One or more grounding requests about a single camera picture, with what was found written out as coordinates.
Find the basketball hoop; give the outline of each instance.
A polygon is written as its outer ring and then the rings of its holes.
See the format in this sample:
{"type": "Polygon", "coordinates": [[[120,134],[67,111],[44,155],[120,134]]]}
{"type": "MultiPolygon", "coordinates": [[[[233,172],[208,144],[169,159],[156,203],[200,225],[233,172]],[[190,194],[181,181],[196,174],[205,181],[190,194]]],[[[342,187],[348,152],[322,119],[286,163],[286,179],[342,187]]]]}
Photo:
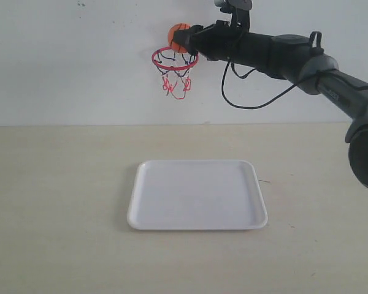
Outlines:
{"type": "Polygon", "coordinates": [[[164,47],[155,51],[151,60],[161,72],[162,88],[166,91],[166,96],[171,94],[177,100],[184,99],[186,93],[191,90],[190,73],[199,56],[177,53],[171,47],[164,47]]]}

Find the white plastic tray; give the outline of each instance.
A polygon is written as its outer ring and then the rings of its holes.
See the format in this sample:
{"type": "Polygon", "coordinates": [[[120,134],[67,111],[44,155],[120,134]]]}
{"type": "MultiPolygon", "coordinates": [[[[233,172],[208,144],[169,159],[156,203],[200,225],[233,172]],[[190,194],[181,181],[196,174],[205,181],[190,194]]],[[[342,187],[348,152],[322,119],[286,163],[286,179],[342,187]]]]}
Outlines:
{"type": "Polygon", "coordinates": [[[139,166],[128,223],[138,230],[251,230],[267,223],[252,164],[153,160],[139,166]]]}

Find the black robotic arm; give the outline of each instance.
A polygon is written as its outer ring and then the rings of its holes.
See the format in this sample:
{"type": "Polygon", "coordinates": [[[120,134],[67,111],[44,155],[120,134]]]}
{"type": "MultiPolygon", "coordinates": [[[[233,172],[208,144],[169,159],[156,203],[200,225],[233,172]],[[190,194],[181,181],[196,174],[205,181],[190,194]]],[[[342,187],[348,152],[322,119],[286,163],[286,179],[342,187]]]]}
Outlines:
{"type": "Polygon", "coordinates": [[[255,34],[249,32],[251,0],[215,0],[215,4],[232,14],[230,22],[218,20],[206,28],[195,25],[177,31],[174,41],[192,55],[253,67],[289,80],[307,94],[325,95],[353,120],[345,139],[350,143],[350,165],[368,187],[368,83],[339,71],[337,61],[321,47],[320,32],[310,37],[255,34]]]}

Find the beige table surface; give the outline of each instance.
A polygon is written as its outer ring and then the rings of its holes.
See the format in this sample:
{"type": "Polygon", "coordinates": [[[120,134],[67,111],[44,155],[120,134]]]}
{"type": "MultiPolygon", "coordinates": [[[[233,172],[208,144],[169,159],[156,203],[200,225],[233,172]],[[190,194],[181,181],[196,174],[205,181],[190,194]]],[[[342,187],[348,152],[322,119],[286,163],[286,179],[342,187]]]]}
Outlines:
{"type": "Polygon", "coordinates": [[[368,293],[368,190],[349,168],[347,128],[0,128],[0,294],[368,293]],[[149,159],[252,162],[268,225],[132,231],[149,159]]]}

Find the orange basketball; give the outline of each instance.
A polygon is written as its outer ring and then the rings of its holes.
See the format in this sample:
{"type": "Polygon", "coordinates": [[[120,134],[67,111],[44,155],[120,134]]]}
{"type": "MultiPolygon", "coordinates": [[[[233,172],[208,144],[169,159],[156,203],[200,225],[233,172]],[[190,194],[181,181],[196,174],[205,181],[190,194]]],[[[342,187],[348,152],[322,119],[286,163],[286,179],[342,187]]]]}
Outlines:
{"type": "Polygon", "coordinates": [[[184,47],[173,42],[173,36],[175,31],[178,31],[179,29],[189,29],[190,27],[191,26],[189,24],[178,23],[169,30],[169,33],[167,35],[167,42],[173,51],[178,53],[186,53],[186,49],[184,47]]]}

